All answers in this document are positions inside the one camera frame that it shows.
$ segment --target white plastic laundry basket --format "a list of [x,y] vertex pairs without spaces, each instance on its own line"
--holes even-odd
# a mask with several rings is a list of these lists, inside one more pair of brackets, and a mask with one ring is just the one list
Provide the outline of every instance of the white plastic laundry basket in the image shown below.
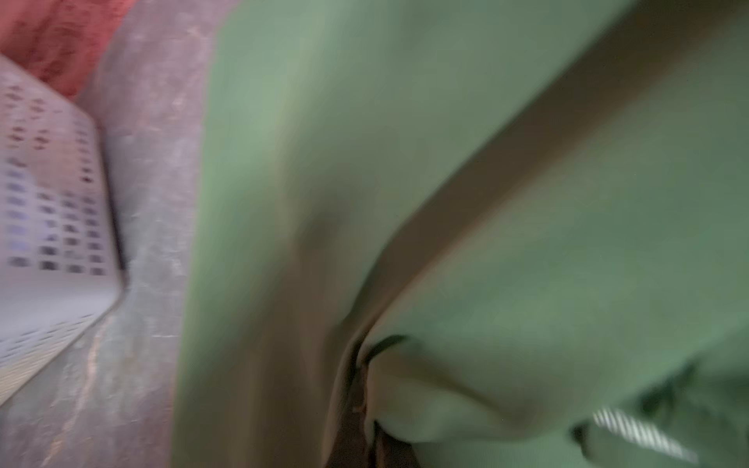
[[0,56],[0,404],[121,292],[93,121]]

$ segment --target basket hole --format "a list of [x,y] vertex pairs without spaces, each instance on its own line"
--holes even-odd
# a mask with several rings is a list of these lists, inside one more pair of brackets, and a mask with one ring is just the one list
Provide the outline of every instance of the basket hole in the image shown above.
[[26,234],[26,228],[24,228],[23,226],[15,225],[15,224],[8,226],[7,231],[10,232],[11,234],[15,234],[16,236],[22,236]]
[[48,271],[56,271],[59,270],[59,265],[57,262],[54,261],[43,261],[39,263],[39,268],[41,270],[48,270]]
[[25,257],[10,257],[7,262],[12,267],[27,267],[30,263]]
[[21,162],[17,158],[14,158],[14,157],[8,158],[7,161],[11,165],[15,165],[17,168],[25,168],[26,167],[26,163],[25,162]]
[[8,244],[8,247],[10,247],[10,250],[13,250],[15,252],[28,251],[28,244],[21,240],[11,239],[7,244]]

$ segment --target green fabric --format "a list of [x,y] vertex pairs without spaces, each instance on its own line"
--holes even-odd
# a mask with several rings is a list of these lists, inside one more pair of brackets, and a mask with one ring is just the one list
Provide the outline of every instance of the green fabric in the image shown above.
[[586,456],[597,466],[607,468],[693,468],[694,463],[644,449],[624,441],[605,429],[590,426]]
[[706,466],[746,462],[749,10],[630,3],[231,15],[172,466],[321,466],[355,359],[393,336],[367,417],[425,468],[588,466],[571,428],[644,395]]

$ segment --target red fabric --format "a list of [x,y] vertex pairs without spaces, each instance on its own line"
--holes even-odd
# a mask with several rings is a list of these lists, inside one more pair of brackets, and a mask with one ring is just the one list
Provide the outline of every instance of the red fabric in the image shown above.
[[0,0],[0,52],[75,97],[136,0]]

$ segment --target green cloth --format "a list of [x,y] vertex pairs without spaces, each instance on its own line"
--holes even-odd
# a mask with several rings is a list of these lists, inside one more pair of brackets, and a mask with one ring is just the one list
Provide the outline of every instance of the green cloth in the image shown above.
[[748,86],[739,1],[245,1],[172,466],[323,466],[373,349],[424,468],[681,466],[609,405],[747,466]]

